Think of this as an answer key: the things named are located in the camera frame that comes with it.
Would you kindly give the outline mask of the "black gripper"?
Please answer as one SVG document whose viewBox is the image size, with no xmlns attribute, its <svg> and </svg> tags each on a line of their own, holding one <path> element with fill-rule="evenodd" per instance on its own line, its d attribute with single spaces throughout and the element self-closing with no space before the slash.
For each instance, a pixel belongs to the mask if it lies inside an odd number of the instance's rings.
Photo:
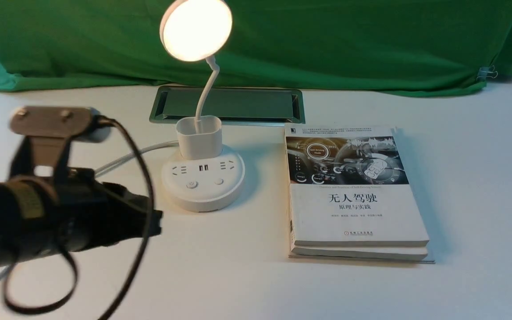
<svg viewBox="0 0 512 320">
<path fill-rule="evenodd" d="M 163 211 L 154 209 L 148 218 L 150 198 L 133 194 L 120 184 L 98 182 L 90 168 L 68 168 L 57 180 L 54 175 L 39 176 L 45 208 L 45 243 L 39 256 L 83 252 L 110 247 L 120 241 L 161 234 Z"/>
</svg>

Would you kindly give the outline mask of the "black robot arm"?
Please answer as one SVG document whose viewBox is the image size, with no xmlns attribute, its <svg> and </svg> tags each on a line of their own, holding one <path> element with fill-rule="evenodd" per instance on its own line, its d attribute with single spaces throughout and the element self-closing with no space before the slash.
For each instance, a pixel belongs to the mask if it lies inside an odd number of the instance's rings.
<svg viewBox="0 0 512 320">
<path fill-rule="evenodd" d="M 77 271 L 74 252 L 141 238 L 149 203 L 88 168 L 59 184 L 34 176 L 0 183 L 0 268 L 58 255 Z"/>
</svg>

